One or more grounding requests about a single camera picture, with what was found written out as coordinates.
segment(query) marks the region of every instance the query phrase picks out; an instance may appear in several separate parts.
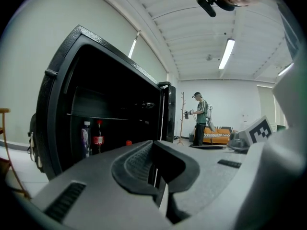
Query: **coat rack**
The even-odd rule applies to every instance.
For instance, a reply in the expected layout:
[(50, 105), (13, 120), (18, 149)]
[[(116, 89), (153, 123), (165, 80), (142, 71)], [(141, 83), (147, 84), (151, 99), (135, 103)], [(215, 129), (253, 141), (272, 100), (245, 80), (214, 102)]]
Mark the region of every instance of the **coat rack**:
[(184, 145), (183, 143), (182, 143), (182, 141), (181, 141), (181, 135), (182, 135), (182, 125), (183, 125), (183, 118), (184, 118), (184, 114), (183, 114), (183, 107), (184, 107), (184, 105), (186, 104), (186, 101), (184, 100), (184, 92), (182, 92), (181, 93), (182, 94), (182, 109), (181, 109), (181, 111), (182, 111), (182, 114), (181, 114), (181, 129), (180, 129), (180, 136), (179, 136), (179, 142), (177, 143), (177, 144), (179, 144), (179, 143), (181, 143), (182, 145)]

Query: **black refrigerator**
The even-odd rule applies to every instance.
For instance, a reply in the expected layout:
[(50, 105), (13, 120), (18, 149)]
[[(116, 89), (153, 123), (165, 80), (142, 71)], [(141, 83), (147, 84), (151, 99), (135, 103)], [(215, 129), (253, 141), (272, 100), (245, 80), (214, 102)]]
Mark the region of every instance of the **black refrigerator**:
[(36, 143), (48, 179), (83, 159), (81, 127), (103, 121), (103, 151), (147, 140), (173, 142), (176, 89), (78, 25), (45, 71)]

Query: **soda bottle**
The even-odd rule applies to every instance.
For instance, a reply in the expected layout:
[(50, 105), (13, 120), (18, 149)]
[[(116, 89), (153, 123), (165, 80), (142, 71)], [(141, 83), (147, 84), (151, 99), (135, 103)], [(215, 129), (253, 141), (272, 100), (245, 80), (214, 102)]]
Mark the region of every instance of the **soda bottle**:
[(91, 137), (91, 122), (85, 121), (81, 129), (81, 141), (82, 141), (82, 155), (83, 158), (90, 156), (90, 137)]
[(97, 125), (95, 128), (93, 128), (92, 131), (93, 141), (91, 145), (91, 150), (93, 155), (100, 153), (101, 147), (104, 143), (104, 137), (102, 135), (101, 125), (102, 125), (102, 120), (97, 120)]

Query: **coca-cola bottle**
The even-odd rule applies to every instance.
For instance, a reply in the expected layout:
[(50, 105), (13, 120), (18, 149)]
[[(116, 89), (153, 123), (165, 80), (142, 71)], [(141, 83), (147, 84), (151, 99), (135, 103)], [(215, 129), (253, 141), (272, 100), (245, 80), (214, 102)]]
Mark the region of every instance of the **coca-cola bottle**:
[(104, 143), (104, 137), (102, 135), (102, 120), (97, 120), (97, 125), (92, 129), (92, 144), (91, 144), (91, 150), (92, 154), (98, 154), (101, 151), (101, 147)]

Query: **vent slot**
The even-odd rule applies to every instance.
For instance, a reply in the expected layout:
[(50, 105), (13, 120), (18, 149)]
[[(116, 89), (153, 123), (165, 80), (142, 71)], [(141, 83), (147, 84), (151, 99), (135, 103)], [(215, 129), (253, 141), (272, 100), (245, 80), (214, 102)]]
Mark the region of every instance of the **vent slot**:
[(71, 183), (65, 191), (45, 210), (45, 214), (58, 222), (62, 222), (72, 205), (77, 201), (85, 185)]

